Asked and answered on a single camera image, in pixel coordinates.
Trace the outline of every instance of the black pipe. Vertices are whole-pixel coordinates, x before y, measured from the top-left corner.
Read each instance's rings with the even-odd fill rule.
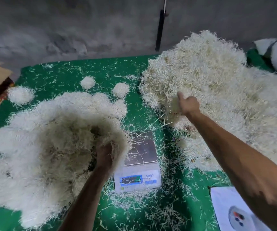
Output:
[[[166,14],[166,10],[162,9],[160,11],[160,20],[159,20],[158,34],[157,34],[157,41],[156,41],[156,51],[157,52],[159,52],[160,45],[161,45],[161,38],[162,38],[165,14]]]

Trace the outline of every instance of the concrete wall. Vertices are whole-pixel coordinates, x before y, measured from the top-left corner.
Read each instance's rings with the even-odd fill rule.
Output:
[[[0,0],[0,61],[10,69],[57,60],[154,54],[163,0]],[[277,0],[167,0],[160,50],[210,30],[248,48],[277,37]]]

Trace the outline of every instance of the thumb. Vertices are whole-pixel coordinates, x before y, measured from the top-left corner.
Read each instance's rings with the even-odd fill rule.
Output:
[[[179,101],[184,100],[183,93],[181,91],[177,92],[177,96],[178,96]]]

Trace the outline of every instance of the small white fiber clump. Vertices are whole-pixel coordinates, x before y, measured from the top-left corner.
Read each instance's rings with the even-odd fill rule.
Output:
[[[89,90],[90,88],[92,88],[96,84],[96,81],[94,80],[93,77],[86,76],[85,78],[83,78],[83,80],[80,82],[80,84],[81,84],[83,89]]]
[[[104,93],[66,92],[11,116],[0,128],[0,206],[21,211],[24,228],[58,217],[88,179],[96,145],[113,143],[114,168],[125,159],[126,112]]]
[[[114,86],[112,93],[116,97],[123,99],[129,93],[129,85],[125,82],[119,82]]]
[[[181,116],[177,92],[201,100],[201,112],[277,164],[277,75],[246,66],[237,44],[209,31],[192,34],[174,49],[150,59],[140,91],[175,128],[177,163],[205,171],[221,169],[205,141]]]
[[[35,97],[33,89],[23,86],[15,86],[8,89],[8,100],[15,105],[23,105],[31,102]]]

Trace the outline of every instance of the person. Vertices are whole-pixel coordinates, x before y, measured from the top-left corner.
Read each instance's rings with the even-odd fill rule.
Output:
[[[277,231],[277,165],[200,112],[195,97],[178,93],[179,107],[205,140],[254,214]],[[112,167],[110,144],[98,148],[97,165],[59,231],[92,230],[100,193]]]

